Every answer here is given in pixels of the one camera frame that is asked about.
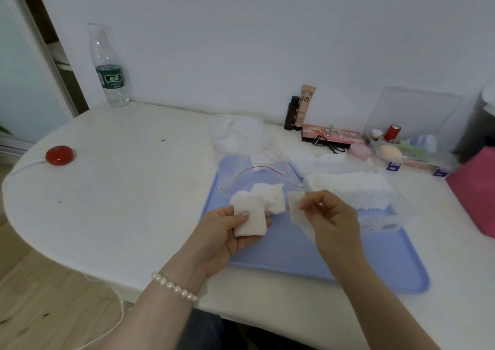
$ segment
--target red button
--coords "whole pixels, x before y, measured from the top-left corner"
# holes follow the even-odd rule
[[[74,161],[75,155],[71,147],[56,146],[46,152],[45,159],[52,165],[62,166]]]

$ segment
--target green bottle label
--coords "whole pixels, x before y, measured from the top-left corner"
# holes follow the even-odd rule
[[[103,88],[114,90],[124,86],[124,79],[117,65],[96,66],[96,72]]]

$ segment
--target green leaf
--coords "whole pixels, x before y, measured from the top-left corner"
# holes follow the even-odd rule
[[[4,134],[12,135],[12,133],[3,126],[0,126],[0,132],[3,132]]]

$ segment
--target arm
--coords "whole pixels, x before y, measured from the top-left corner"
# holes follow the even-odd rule
[[[364,256],[356,211],[328,191],[308,193],[300,209],[313,225],[316,246],[350,300],[372,350],[438,350]]]
[[[267,226],[271,220],[267,217]],[[207,278],[229,264],[235,252],[261,237],[235,238],[247,214],[234,216],[234,207],[209,211],[181,249],[160,270],[162,276],[197,295]],[[101,350],[172,350],[180,340],[192,303],[156,281],[146,287],[131,312],[108,335]]]

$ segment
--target dark brown bottle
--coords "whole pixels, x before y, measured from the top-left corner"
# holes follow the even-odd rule
[[[295,124],[295,118],[298,115],[299,109],[299,96],[292,96],[291,102],[288,104],[287,116],[285,117],[284,129],[293,130]]]

